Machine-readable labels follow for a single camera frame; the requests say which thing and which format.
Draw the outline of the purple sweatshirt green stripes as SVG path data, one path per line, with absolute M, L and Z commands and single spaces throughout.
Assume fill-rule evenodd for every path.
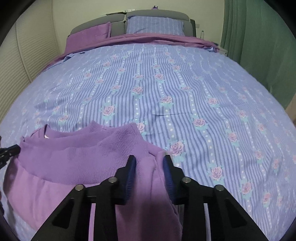
M 131 197 L 116 207 L 119 240 L 180 240 L 182 226 L 165 187 L 165 150 L 146 142 L 134 123 L 109 128 L 91 122 L 71 133 L 44 126 L 22 138 L 3 190 L 13 210 L 37 230 L 78 184 L 115 175 L 129 156 L 137 166 Z

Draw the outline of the white louvered closet door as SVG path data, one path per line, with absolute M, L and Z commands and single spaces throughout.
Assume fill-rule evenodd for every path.
M 1 118 L 59 54 L 53 2 L 35 1 L 13 24 L 1 44 Z

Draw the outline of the white bedside table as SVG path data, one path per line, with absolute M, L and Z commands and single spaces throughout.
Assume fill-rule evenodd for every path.
M 219 50 L 218 52 L 222 55 L 225 55 L 225 56 L 228 56 L 228 50 L 222 48 L 222 47 L 219 47 Z

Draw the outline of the purple folded blanket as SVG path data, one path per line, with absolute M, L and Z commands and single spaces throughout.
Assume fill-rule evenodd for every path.
M 55 58 L 45 67 L 45 69 L 63 60 L 66 56 L 70 54 L 85 52 L 85 51 L 89 51 L 99 47 L 124 45 L 124 44 L 173 45 L 173 46 L 195 47 L 200 49 L 213 48 L 214 52 L 220 51 L 219 47 L 213 42 L 206 41 L 197 37 L 186 37 L 186 36 L 154 34 L 154 33 L 124 34 L 120 36 L 110 37 L 98 43 L 86 45 L 84 47 L 76 47 L 74 48 L 74 50 L 67 51 L 64 54 Z

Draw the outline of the purple pillow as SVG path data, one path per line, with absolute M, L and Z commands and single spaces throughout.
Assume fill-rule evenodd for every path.
M 111 22 L 96 25 L 68 36 L 65 53 L 74 52 L 88 45 L 96 44 L 111 35 Z

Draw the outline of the blue striped pillow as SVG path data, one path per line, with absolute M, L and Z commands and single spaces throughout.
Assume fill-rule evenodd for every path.
M 184 23 L 182 21 L 155 16 L 132 16 L 127 20 L 126 33 L 185 36 Z

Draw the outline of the grey padded headboard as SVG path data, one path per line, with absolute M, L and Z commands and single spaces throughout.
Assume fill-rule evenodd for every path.
M 111 23 L 111 37 L 139 33 L 169 34 L 186 37 L 196 36 L 194 20 L 184 13 L 161 9 L 142 9 L 128 13 L 121 12 L 105 15 L 78 25 L 70 34 L 72 35 L 108 22 Z

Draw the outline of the green curtain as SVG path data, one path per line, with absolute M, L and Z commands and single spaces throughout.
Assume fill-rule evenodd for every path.
M 295 37 L 265 1 L 225 1 L 222 48 L 287 108 L 295 95 Z

